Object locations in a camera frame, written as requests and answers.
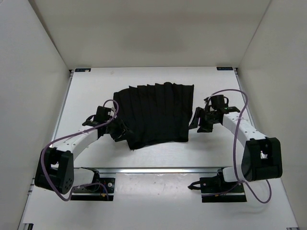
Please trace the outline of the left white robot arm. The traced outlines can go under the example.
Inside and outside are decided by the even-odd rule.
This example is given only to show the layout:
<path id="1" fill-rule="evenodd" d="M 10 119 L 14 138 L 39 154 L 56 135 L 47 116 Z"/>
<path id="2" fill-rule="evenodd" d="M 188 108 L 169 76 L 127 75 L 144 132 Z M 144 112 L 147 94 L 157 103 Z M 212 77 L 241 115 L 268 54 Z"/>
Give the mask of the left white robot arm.
<path id="1" fill-rule="evenodd" d="M 134 133 L 121 118 L 111 115 L 91 115 L 82 124 L 79 135 L 69 137 L 62 143 L 49 147 L 44 154 L 44 163 L 38 163 L 34 184 L 37 187 L 52 191 L 53 186 L 61 195 L 84 189 L 95 192 L 102 188 L 97 170 L 81 167 L 74 168 L 74 160 L 100 137 L 109 134 L 115 141 L 130 139 Z"/>

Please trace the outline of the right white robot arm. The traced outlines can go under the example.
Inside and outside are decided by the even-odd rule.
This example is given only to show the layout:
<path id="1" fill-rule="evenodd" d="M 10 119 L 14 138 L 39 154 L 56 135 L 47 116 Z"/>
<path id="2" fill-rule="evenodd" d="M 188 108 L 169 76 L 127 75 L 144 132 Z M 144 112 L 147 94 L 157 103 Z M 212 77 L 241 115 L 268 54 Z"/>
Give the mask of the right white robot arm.
<path id="1" fill-rule="evenodd" d="M 257 131 L 240 116 L 235 106 L 215 108 L 212 111 L 198 107 L 190 129 L 210 133 L 214 124 L 221 124 L 234 134 L 234 142 L 244 148 L 242 162 L 221 169 L 216 176 L 201 178 L 201 188 L 207 192 L 226 192 L 238 182 L 253 182 L 280 178 L 283 174 L 281 144 L 277 138 L 269 138 Z"/>

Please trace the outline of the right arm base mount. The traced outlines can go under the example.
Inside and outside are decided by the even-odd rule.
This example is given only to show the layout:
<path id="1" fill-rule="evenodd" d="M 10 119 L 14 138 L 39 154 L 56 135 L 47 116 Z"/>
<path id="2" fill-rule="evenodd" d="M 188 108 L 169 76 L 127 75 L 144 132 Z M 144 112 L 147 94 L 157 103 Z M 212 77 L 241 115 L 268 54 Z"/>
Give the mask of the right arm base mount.
<path id="1" fill-rule="evenodd" d="M 243 184 L 238 181 L 226 182 L 222 168 L 215 176 L 200 177 L 188 189 L 201 192 L 202 203 L 244 203 L 247 202 Z"/>

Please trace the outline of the black pleated skirt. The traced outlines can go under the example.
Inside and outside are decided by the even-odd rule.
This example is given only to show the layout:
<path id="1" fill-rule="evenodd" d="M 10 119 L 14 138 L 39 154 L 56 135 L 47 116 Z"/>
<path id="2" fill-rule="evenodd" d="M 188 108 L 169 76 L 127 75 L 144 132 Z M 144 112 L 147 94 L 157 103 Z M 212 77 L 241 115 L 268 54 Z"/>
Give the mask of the black pleated skirt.
<path id="1" fill-rule="evenodd" d="M 131 150 L 167 142 L 188 142 L 194 85 L 165 82 L 128 87 L 113 94 L 118 117 L 132 131 Z"/>

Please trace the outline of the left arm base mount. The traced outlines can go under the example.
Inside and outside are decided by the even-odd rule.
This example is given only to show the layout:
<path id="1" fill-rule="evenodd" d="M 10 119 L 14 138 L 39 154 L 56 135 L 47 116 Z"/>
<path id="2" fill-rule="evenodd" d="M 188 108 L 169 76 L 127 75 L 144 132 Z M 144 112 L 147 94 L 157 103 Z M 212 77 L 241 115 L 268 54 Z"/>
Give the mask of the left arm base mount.
<path id="1" fill-rule="evenodd" d="M 115 174 L 102 173 L 98 169 L 81 167 L 74 169 L 72 201 L 113 201 L 116 185 Z"/>

